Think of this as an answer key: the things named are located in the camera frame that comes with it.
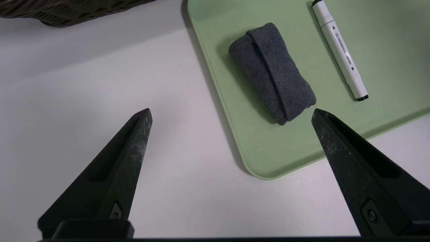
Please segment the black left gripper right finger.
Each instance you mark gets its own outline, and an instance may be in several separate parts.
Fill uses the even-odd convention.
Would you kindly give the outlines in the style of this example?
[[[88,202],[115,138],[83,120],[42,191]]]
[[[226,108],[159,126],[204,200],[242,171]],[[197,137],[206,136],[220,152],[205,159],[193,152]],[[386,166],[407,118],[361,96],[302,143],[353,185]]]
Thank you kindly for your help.
[[[430,191],[335,115],[312,125],[364,237],[429,237]]]

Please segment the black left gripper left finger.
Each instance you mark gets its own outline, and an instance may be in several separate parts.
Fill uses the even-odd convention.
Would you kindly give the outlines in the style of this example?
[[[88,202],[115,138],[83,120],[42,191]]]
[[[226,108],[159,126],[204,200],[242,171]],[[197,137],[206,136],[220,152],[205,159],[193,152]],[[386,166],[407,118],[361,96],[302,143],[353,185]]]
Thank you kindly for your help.
[[[43,239],[130,239],[131,206],[152,128],[149,108],[133,115],[38,219]]]

